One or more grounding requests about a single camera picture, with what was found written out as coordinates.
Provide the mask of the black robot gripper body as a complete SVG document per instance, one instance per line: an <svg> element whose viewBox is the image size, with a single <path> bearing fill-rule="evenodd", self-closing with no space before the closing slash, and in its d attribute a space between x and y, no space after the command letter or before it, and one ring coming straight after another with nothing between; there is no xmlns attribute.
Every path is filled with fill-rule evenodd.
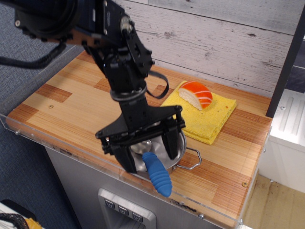
<svg viewBox="0 0 305 229"><path fill-rule="evenodd" d="M180 105L154 107L145 97L119 104L121 115L95 134L106 154L113 155L112 146L131 146L162 136L165 130L185 127Z"/></svg>

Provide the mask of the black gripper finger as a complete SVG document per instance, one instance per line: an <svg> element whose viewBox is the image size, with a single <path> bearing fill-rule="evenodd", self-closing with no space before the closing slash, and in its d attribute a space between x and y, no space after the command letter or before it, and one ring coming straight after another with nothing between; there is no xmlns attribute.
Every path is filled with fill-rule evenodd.
<svg viewBox="0 0 305 229"><path fill-rule="evenodd" d="M179 128L165 130L162 134L162 140L165 147L165 150L168 154L168 157L171 160L174 160L178 156L178 144L179 144L179 136L182 132Z"/></svg>
<svg viewBox="0 0 305 229"><path fill-rule="evenodd" d="M137 173L134 159L126 146L112 146L111 149L115 158L126 172Z"/></svg>

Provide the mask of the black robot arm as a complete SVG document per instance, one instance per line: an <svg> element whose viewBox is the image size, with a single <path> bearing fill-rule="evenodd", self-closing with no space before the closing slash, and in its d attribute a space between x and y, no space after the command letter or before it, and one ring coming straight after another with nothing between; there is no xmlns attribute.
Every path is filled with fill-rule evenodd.
<svg viewBox="0 0 305 229"><path fill-rule="evenodd" d="M122 111L96 133L104 152L114 155L129 173L136 172L130 146L144 140L161 137L168 157L177 157L179 134L185 126L182 108L148 105L145 78L164 76L151 70L152 53L122 7L112 0L5 0L3 4L14 8L15 26L25 35L58 45L36 61L2 57L2 65L41 69L67 44L82 46L105 75L110 95Z"/></svg>

